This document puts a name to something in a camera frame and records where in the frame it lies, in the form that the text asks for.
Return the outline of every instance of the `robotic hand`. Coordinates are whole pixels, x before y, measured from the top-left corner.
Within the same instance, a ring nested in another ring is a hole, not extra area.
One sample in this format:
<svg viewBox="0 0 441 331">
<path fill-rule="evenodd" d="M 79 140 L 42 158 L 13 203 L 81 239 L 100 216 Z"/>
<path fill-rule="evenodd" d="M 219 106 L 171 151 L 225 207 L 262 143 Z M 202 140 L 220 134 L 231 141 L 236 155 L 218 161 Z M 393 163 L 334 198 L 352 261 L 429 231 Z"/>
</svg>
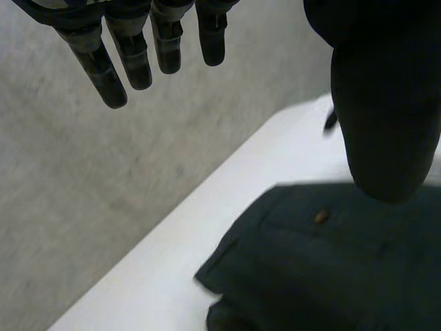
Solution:
<svg viewBox="0 0 441 331">
<path fill-rule="evenodd" d="M 197 0 L 199 37 L 207 65 L 225 57 L 227 12 L 239 0 Z M 127 103 L 127 95 L 101 40 L 101 20 L 115 42 L 130 85 L 144 90 L 152 84 L 143 27 L 150 15 L 161 71 L 181 67 L 181 19 L 195 0 L 14 0 L 32 18 L 52 26 L 70 46 L 101 98 L 111 108 Z"/>
<path fill-rule="evenodd" d="M 180 20 L 195 0 L 13 0 L 66 40 L 104 102 L 127 97 L 101 40 L 113 36 L 133 88 L 152 83 L 142 29 L 150 14 L 161 70 L 181 66 Z M 226 13 L 238 0 L 196 0 L 206 64 L 225 56 Z M 441 133 L 441 0 L 304 0 L 312 28 L 334 48 L 331 91 L 354 181 L 387 202 L 408 199 L 431 167 Z"/>
</svg>

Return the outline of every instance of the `gray floor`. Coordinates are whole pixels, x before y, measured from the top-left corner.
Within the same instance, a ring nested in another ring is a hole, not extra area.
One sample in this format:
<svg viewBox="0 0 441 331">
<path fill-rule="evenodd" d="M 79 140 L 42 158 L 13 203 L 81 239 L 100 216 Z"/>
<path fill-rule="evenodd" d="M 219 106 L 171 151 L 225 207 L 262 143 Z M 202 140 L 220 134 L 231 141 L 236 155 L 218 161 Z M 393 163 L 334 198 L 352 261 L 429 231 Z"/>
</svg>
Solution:
<svg viewBox="0 0 441 331">
<path fill-rule="evenodd" d="M 218 68 L 191 11 L 182 70 L 161 74 L 151 47 L 154 85 L 121 75 L 120 110 L 51 28 L 10 1 L 0 15 L 1 331 L 45 330 L 273 113 L 329 89 L 331 49 L 300 0 L 242 0 Z"/>
</svg>

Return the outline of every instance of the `fabric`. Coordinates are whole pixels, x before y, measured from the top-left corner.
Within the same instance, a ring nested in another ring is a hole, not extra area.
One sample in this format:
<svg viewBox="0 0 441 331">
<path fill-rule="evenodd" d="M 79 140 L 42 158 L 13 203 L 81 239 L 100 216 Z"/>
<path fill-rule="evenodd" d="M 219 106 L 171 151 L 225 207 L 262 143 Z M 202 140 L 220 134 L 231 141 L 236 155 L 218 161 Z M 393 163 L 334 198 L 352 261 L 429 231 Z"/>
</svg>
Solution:
<svg viewBox="0 0 441 331">
<path fill-rule="evenodd" d="M 389 205 L 352 184 L 276 187 L 196 279 L 209 331 L 439 330 L 441 188 Z"/>
</svg>

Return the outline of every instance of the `white surface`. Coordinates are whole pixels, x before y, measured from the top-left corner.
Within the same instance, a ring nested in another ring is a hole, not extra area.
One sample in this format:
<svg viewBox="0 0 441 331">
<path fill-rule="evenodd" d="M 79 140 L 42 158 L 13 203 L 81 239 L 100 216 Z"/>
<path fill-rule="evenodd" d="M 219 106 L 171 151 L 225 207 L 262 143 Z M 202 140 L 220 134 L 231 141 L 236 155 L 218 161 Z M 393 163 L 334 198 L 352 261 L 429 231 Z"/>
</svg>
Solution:
<svg viewBox="0 0 441 331">
<path fill-rule="evenodd" d="M 276 183 L 350 179 L 330 96 L 279 112 L 50 331 L 203 331 L 214 298 L 193 281 L 237 216 Z"/>
</svg>

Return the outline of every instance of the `brown button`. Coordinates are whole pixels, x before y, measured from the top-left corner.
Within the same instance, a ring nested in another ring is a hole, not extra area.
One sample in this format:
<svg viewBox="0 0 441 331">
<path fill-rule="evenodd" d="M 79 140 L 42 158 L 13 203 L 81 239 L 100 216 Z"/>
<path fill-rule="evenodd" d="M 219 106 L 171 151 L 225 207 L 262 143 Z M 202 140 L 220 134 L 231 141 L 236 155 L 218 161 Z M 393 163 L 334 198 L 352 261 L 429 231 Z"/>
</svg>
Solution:
<svg viewBox="0 0 441 331">
<path fill-rule="evenodd" d="M 320 212 L 318 212 L 318 214 L 314 218 L 314 223 L 315 224 L 323 224 L 324 222 L 326 222 L 328 220 L 328 218 L 329 218 L 329 212 L 327 210 L 323 209 Z"/>
</svg>

